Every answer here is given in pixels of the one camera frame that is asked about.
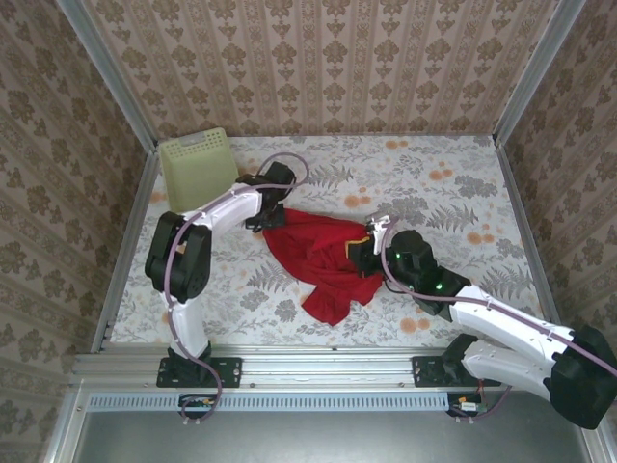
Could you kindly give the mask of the red t-shirt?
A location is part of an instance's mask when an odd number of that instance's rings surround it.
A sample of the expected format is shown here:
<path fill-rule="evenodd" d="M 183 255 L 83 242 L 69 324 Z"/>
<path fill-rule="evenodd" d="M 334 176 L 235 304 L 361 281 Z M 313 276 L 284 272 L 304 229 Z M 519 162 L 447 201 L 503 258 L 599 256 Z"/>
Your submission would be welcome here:
<path fill-rule="evenodd" d="M 349 315 L 352 303 L 372 301 L 383 277 L 360 272 L 349 251 L 370 241 L 364 225 L 295 209 L 287 209 L 284 218 L 283 226 L 262 234 L 277 262 L 295 279 L 314 286 L 302 303 L 310 316 L 335 326 Z"/>

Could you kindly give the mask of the aluminium frame bar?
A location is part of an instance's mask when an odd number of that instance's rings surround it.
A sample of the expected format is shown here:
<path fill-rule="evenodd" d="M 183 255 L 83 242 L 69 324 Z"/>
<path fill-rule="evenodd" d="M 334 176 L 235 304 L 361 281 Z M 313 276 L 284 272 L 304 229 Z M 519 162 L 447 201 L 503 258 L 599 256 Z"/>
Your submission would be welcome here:
<path fill-rule="evenodd" d="M 590 463 L 617 463 L 617 441 L 610 427 L 602 422 L 595 430 L 581 430 Z"/>
<path fill-rule="evenodd" d="M 88 411 L 90 394 L 69 389 L 54 426 L 43 463 L 73 463 Z"/>

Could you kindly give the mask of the aluminium corner post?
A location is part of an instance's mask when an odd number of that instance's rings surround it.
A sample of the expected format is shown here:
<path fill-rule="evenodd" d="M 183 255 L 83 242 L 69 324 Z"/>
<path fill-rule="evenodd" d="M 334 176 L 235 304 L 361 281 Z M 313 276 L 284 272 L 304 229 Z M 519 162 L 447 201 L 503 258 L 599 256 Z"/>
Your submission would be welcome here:
<path fill-rule="evenodd" d="M 120 107 L 134 135 L 148 156 L 156 152 L 157 136 L 141 110 L 138 99 L 122 75 L 118 60 L 112 56 L 99 28 L 94 24 L 83 0 L 57 0 L 70 26 L 93 61 L 107 85 L 115 102 Z"/>
<path fill-rule="evenodd" d="M 512 135 L 524 110 L 549 71 L 557 52 L 577 21 L 585 2 L 586 0 L 559 0 L 496 123 L 493 138 L 497 147 L 503 147 Z"/>

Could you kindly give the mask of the aluminium table side rail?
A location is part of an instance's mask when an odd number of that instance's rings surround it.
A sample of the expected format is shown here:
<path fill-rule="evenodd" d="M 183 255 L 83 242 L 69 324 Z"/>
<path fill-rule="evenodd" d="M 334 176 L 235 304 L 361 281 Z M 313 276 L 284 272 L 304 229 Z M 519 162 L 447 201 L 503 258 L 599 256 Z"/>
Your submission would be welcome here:
<path fill-rule="evenodd" d="M 128 216 L 122 243 L 117 257 L 115 268 L 107 289 L 107 294 L 100 312 L 94 339 L 90 349 L 91 353 L 101 351 L 106 333 L 113 328 L 115 316 L 121 304 L 123 291 L 130 272 L 136 246 L 139 241 L 142 226 L 148 211 L 148 204 L 154 183 L 159 174 L 158 152 L 151 151 L 147 158 L 142 175 L 138 184 L 136 195 L 130 214 Z"/>
<path fill-rule="evenodd" d="M 553 300 L 549 281 L 542 265 L 534 236 L 526 217 L 523 201 L 503 145 L 496 145 L 496 155 L 520 231 L 520 236 L 527 256 L 531 276 L 536 287 L 542 313 L 548 321 L 557 325 L 562 325 L 563 322 Z"/>

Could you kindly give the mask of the long aluminium mounting rail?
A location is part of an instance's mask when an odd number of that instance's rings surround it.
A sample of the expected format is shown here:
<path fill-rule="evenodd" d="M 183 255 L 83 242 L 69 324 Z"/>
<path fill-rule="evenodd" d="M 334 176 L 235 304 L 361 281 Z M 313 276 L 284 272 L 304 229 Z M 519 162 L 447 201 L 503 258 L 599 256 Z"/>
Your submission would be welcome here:
<path fill-rule="evenodd" d="M 440 356 L 441 348 L 216 345 L 215 357 L 239 357 L 239 392 L 408 391 L 412 359 Z M 165 344 L 111 344 L 76 357 L 69 385 L 91 391 L 157 391 Z"/>

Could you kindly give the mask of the grey metal sheet panel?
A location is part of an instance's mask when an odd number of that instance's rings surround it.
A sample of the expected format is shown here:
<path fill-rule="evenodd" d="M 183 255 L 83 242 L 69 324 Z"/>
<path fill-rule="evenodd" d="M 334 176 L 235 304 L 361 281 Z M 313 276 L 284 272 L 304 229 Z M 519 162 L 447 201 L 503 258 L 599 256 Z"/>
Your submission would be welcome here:
<path fill-rule="evenodd" d="M 580 432 L 519 396 L 483 421 L 444 413 L 94 413 L 74 463 L 591 463 Z"/>

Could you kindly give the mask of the small circuit board with connector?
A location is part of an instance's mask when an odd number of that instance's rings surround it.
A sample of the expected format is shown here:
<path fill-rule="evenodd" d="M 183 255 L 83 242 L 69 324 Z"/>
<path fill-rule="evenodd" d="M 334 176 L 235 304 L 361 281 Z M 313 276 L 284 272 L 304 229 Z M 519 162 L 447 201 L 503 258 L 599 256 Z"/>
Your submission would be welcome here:
<path fill-rule="evenodd" d="M 487 411 L 487 404 L 480 393 L 472 395 L 449 394 L 447 401 L 447 413 L 455 418 L 473 418 Z"/>
<path fill-rule="evenodd" d="M 179 415 L 184 419 L 196 421 L 203 419 L 216 401 L 214 394 L 184 394 L 178 399 Z"/>

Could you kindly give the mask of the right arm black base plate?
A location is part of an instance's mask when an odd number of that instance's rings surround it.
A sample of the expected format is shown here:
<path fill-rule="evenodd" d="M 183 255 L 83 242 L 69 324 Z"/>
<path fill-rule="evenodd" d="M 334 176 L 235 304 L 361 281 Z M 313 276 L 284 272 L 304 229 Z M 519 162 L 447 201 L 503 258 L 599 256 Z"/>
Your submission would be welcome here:
<path fill-rule="evenodd" d="M 472 376 L 459 361 L 446 361 L 441 356 L 412 358 L 413 377 L 418 388 L 478 387 L 481 380 Z"/>

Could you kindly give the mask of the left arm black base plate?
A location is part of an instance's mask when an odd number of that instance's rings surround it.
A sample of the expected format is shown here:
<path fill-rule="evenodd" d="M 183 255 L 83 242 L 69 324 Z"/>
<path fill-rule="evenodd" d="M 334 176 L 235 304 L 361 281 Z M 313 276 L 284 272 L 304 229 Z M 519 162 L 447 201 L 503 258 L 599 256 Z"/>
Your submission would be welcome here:
<path fill-rule="evenodd" d="M 234 357 L 209 358 L 210 366 L 218 374 L 224 388 L 238 388 L 242 377 L 242 359 Z M 217 388 L 212 373 L 205 367 L 182 357 L 166 357 L 157 371 L 158 388 Z"/>

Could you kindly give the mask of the pale green plastic basket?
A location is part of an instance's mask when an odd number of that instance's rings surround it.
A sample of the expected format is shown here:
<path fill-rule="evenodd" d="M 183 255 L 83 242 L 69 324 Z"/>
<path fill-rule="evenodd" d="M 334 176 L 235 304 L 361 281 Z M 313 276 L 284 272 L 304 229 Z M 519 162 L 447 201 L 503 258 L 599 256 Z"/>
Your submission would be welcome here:
<path fill-rule="evenodd" d="M 229 190 L 239 177 L 226 132 L 213 128 L 158 147 L 170 210 L 197 209 Z"/>

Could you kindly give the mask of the floral patterned table cover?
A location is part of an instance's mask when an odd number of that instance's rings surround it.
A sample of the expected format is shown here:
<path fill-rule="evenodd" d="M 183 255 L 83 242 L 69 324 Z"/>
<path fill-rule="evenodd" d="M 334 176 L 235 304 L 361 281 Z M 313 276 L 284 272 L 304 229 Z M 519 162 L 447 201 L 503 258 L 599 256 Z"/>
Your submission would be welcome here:
<path fill-rule="evenodd" d="M 387 214 L 399 231 L 418 231 L 446 268 L 517 309 L 542 315 L 491 137 L 233 138 L 230 149 L 243 174 L 255 173 L 271 154 L 292 168 L 304 184 L 288 197 L 288 207 L 356 222 Z M 215 344 L 442 347 L 458 333 L 386 287 L 330 326 L 304 310 L 310 293 L 260 234 L 236 227 L 214 245 L 198 305 Z"/>

